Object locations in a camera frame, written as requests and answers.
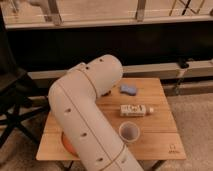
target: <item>table leg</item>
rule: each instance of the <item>table leg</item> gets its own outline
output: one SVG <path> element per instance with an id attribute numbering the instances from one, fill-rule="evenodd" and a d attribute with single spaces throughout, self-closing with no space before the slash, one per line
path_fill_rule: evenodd
<path id="1" fill-rule="evenodd" d="M 172 12 L 173 12 L 173 10 L 174 10 L 174 8 L 175 8 L 176 3 L 177 3 L 177 0 L 174 0 L 174 2 L 173 2 L 173 4 L 172 4 L 172 9 L 171 9 L 170 12 L 169 12 L 169 16 L 172 15 Z"/>
<path id="2" fill-rule="evenodd" d="M 187 1 L 186 5 L 185 5 L 185 8 L 184 8 L 184 10 L 183 10 L 183 12 L 182 12 L 182 15 L 185 15 L 186 10 L 189 8 L 189 5 L 190 5 L 191 1 L 192 1 L 192 0 L 188 0 L 188 1 Z"/>
<path id="3" fill-rule="evenodd" d="M 49 4 L 49 9 L 51 12 L 53 23 L 57 26 L 61 25 L 62 19 L 60 16 L 60 12 L 59 12 L 56 0 L 48 0 L 48 4 Z"/>
<path id="4" fill-rule="evenodd" d="M 200 3 L 200 6 L 198 8 L 198 10 L 196 11 L 196 14 L 199 14 L 200 13 L 200 10 L 203 8 L 203 5 L 205 3 L 206 0 L 202 0 L 202 2 Z"/>
<path id="5" fill-rule="evenodd" d="M 138 0 L 138 7 L 136 11 L 136 20 L 143 21 L 145 12 L 146 0 Z"/>
<path id="6" fill-rule="evenodd" d="M 71 161 L 68 167 L 65 167 L 61 161 L 57 161 L 55 163 L 62 171 L 69 171 L 72 168 L 74 161 Z"/>
<path id="7" fill-rule="evenodd" d="M 159 167 L 161 167 L 164 163 L 166 162 L 166 160 L 158 160 L 151 168 L 151 170 L 155 171 L 157 170 Z"/>

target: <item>blue sponge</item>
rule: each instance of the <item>blue sponge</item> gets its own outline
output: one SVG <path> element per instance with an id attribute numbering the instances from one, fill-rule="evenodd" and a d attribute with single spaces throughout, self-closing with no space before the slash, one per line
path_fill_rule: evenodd
<path id="1" fill-rule="evenodd" d="M 137 94 L 137 88 L 135 86 L 122 84 L 120 87 L 120 92 L 128 94 L 130 96 L 135 96 Z"/>

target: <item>white bottle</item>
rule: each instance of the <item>white bottle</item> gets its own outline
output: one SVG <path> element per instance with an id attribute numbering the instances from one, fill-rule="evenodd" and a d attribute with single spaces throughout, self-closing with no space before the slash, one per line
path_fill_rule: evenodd
<path id="1" fill-rule="evenodd" d="M 146 116 L 154 113 L 154 108 L 145 105 L 121 105 L 120 116 Z"/>

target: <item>orange object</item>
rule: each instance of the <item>orange object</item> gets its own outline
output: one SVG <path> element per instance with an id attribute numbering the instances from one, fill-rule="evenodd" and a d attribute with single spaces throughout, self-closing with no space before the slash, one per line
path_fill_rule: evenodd
<path id="1" fill-rule="evenodd" d="M 68 152 L 78 157 L 78 154 L 76 153 L 75 149 L 73 148 L 72 144 L 70 143 L 70 141 L 68 140 L 64 132 L 62 132 L 61 134 L 61 141 L 62 141 L 62 144 L 64 145 L 64 148 Z"/>

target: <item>screw hole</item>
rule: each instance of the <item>screw hole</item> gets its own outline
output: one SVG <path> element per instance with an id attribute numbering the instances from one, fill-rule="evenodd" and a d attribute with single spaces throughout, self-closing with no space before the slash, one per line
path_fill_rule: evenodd
<path id="1" fill-rule="evenodd" d="M 85 133 L 83 133 L 83 134 L 81 134 L 81 137 L 86 137 L 87 136 L 87 133 L 85 132 Z"/>
<path id="2" fill-rule="evenodd" d="M 125 163 L 126 161 L 126 156 L 124 156 L 124 158 L 121 160 L 121 163 Z"/>
<path id="3" fill-rule="evenodd" d="M 103 158 L 99 158 L 97 159 L 97 162 L 102 162 L 104 159 Z"/>
<path id="4" fill-rule="evenodd" d="M 70 108 L 65 110 L 65 113 L 70 113 L 70 112 L 71 112 Z"/>

